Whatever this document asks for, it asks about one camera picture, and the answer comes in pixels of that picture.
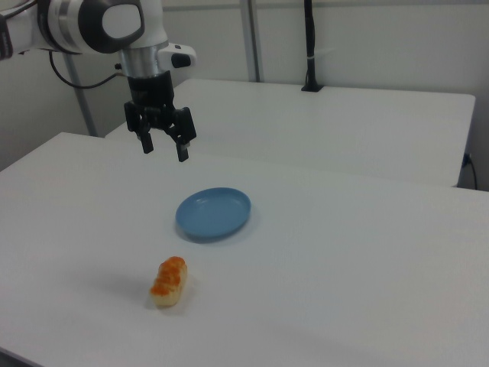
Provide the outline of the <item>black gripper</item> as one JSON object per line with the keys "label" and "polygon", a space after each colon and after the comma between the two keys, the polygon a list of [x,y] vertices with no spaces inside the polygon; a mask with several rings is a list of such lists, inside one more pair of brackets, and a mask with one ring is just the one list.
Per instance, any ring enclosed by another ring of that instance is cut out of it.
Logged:
{"label": "black gripper", "polygon": [[179,162],[189,158],[189,141],[196,138],[196,129],[189,108],[176,109],[171,73],[163,72],[148,78],[128,78],[131,101],[125,103],[128,130],[140,139],[143,152],[154,150],[150,130],[166,132],[175,142]]}

